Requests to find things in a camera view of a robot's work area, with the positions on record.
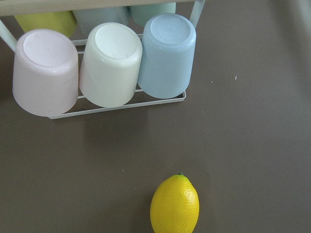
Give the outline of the yellow lemon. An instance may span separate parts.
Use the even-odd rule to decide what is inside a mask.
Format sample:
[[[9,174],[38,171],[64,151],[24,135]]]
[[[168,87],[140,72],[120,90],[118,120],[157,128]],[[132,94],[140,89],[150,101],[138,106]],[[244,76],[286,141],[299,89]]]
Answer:
[[[154,192],[150,221],[155,233],[191,233],[199,217],[196,189],[183,174],[164,180]]]

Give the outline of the light blue plastic cup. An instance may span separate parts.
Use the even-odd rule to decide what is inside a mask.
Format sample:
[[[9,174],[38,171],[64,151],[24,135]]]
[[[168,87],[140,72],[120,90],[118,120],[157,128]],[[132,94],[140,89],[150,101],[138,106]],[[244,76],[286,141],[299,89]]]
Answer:
[[[148,95],[170,99],[189,86],[196,30],[178,14],[157,15],[144,26],[139,87]]]

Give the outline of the mint green plastic cup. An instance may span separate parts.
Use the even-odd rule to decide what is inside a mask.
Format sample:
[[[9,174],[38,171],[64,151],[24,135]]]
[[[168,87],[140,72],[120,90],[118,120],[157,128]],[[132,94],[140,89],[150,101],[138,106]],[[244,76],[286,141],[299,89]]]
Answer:
[[[154,16],[176,12],[176,2],[158,3],[148,5],[128,6],[130,17],[132,20],[144,27],[146,22]]]

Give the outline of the pink plastic cup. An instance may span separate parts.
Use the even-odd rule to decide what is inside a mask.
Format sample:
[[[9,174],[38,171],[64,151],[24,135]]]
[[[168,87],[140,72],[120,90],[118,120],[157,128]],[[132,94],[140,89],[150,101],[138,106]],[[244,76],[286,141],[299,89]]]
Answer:
[[[15,51],[13,96],[25,111],[54,117],[78,98],[78,53],[63,34],[37,29],[24,34]]]

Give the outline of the grey-blue plastic cup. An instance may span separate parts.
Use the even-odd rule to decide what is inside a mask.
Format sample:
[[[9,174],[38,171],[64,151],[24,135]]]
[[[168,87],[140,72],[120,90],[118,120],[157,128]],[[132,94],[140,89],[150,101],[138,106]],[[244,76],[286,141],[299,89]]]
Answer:
[[[81,32],[88,36],[96,26],[116,22],[128,25],[129,13],[127,7],[108,7],[98,9],[74,10],[72,11]]]

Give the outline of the yellow-green plastic cup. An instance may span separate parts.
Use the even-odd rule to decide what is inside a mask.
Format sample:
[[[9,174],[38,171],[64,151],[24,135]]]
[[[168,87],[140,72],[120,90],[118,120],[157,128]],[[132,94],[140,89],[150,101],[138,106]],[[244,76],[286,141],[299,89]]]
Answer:
[[[71,37],[76,29],[76,19],[71,11],[14,15],[14,18],[25,33],[49,29]]]

